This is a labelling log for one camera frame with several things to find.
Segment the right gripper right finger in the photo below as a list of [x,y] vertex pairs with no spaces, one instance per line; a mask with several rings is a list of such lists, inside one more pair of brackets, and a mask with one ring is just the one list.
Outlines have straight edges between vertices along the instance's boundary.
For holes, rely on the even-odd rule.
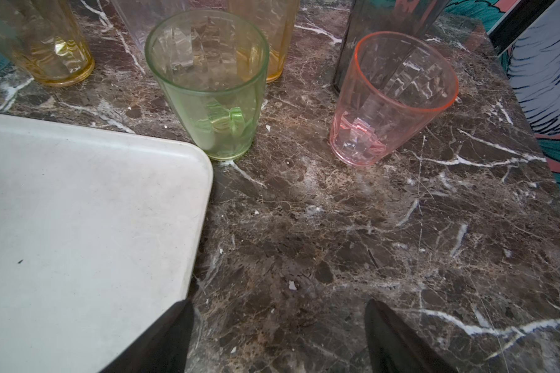
[[364,315],[373,372],[455,372],[387,304],[371,299]]

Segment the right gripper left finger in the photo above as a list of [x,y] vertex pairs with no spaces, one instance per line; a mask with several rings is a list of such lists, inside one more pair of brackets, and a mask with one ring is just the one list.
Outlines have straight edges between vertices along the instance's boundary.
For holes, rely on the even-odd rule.
[[174,303],[103,372],[183,372],[194,326],[189,299]]

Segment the beige square tray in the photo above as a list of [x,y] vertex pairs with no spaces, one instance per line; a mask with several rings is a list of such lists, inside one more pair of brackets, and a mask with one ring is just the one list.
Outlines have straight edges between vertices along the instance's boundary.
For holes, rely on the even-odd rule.
[[98,372],[185,299],[212,164],[180,141],[0,114],[0,372]]

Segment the clear glass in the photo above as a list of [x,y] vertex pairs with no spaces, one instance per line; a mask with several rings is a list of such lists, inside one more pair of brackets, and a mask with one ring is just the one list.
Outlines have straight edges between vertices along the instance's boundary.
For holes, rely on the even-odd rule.
[[135,45],[145,54],[146,40],[161,21],[189,9],[186,0],[112,0]]

